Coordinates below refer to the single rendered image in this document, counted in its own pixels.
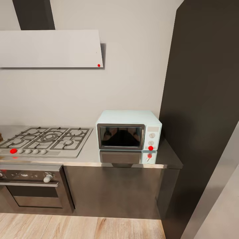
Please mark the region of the microwave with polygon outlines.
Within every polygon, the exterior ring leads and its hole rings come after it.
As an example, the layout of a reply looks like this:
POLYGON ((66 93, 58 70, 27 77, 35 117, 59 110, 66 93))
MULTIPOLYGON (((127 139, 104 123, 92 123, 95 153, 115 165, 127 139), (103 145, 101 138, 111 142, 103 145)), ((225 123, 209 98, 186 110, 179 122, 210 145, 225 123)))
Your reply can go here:
POLYGON ((104 110, 96 122, 98 148, 156 151, 161 128, 152 111, 104 110))

